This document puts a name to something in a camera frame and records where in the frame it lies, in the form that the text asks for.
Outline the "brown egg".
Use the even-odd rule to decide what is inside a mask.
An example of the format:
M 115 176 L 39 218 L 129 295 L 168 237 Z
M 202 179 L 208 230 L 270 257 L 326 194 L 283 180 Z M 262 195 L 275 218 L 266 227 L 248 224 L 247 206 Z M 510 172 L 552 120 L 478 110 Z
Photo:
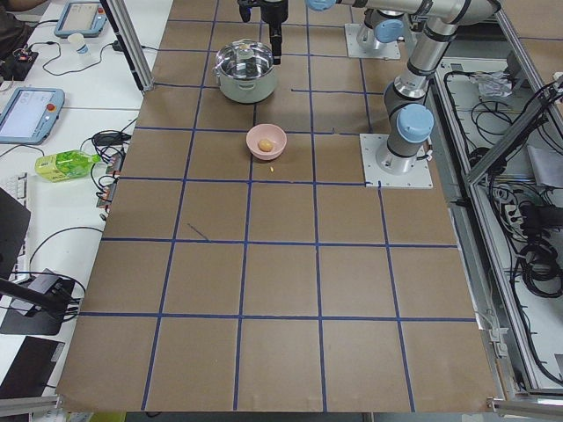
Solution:
M 274 148 L 274 144 L 267 138 L 260 139 L 258 141 L 258 147 L 260 151 L 270 152 Z

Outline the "glass pot lid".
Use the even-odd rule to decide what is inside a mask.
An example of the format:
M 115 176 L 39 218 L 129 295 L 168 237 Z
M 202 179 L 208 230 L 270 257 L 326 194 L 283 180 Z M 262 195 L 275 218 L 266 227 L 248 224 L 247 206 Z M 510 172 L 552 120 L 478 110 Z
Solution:
M 274 68 L 269 47 L 255 40 L 236 40 L 216 54 L 215 70 L 238 80 L 252 80 L 268 74 Z

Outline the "white cooking pot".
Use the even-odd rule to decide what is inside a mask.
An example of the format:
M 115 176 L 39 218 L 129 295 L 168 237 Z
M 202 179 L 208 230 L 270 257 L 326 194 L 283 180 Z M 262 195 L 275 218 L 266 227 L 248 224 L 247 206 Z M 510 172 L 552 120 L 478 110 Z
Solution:
M 216 53 L 214 74 L 222 94 L 241 104 L 268 98 L 278 80 L 269 47 L 255 40 L 236 40 Z

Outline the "pink bowl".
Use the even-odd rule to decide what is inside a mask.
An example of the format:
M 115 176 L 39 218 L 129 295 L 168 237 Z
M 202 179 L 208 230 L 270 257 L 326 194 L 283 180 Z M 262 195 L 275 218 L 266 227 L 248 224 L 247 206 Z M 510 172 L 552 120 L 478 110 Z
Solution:
M 276 159 L 286 148 L 286 133 L 274 124 L 259 124 L 252 127 L 245 138 L 246 146 L 258 159 Z

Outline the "upper blue teach pendant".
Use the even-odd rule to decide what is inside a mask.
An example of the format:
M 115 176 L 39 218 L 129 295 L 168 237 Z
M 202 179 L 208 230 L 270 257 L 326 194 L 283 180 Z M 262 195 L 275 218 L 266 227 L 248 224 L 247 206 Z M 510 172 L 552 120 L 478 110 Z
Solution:
M 68 1 L 59 17 L 54 35 L 67 39 L 73 33 L 96 38 L 106 25 L 107 16 L 98 1 Z

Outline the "blue teach pendant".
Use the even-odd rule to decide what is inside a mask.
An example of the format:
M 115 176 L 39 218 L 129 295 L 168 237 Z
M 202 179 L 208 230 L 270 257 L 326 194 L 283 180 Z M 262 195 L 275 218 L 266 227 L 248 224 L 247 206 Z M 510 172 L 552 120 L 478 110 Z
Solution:
M 73 33 L 96 38 L 106 25 L 107 16 L 98 1 L 68 1 L 59 17 L 54 35 L 67 39 Z
M 64 102 L 61 89 L 18 87 L 1 114 L 1 143 L 41 144 L 58 120 Z

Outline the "paper cup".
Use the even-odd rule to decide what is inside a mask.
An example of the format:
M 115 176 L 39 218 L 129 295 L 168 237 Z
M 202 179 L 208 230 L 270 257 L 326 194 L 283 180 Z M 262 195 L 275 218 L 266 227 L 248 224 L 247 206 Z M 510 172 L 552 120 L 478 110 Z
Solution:
M 81 33 L 72 33 L 67 40 L 78 55 L 87 56 L 90 53 L 85 37 Z

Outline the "lower blue teach pendant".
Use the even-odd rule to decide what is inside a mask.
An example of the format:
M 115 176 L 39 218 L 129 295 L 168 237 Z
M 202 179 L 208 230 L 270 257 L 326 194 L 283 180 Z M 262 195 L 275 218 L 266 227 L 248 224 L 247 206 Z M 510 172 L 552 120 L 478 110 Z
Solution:
M 18 87 L 1 114 L 1 143 L 41 144 L 58 120 L 64 102 L 61 89 Z

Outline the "white keyboard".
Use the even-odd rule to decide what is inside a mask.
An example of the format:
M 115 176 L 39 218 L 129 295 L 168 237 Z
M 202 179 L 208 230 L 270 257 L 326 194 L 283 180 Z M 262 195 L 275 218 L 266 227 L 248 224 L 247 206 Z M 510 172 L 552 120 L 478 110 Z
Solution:
M 5 192 L 5 194 L 1 194 L 1 208 L 7 209 L 11 205 L 11 201 L 7 199 L 7 195 L 10 195 L 26 209 L 29 208 L 27 172 L 1 177 L 1 189 Z

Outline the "black monitor stand base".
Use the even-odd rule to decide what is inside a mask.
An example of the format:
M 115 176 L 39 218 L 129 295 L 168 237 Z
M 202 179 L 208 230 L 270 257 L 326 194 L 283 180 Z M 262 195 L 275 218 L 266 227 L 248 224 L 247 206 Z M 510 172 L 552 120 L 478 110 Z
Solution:
M 65 312 L 32 310 L 28 314 L 9 307 L 1 322 L 1 333 L 9 335 L 57 335 Z

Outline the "aluminium frame post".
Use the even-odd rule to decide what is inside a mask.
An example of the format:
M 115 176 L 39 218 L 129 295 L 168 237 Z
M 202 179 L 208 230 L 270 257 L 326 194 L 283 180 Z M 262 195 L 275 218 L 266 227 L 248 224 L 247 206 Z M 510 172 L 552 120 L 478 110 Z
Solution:
M 101 0 L 107 19 L 125 55 L 129 70 L 139 91 L 152 91 L 154 77 L 145 58 L 131 17 L 123 0 Z

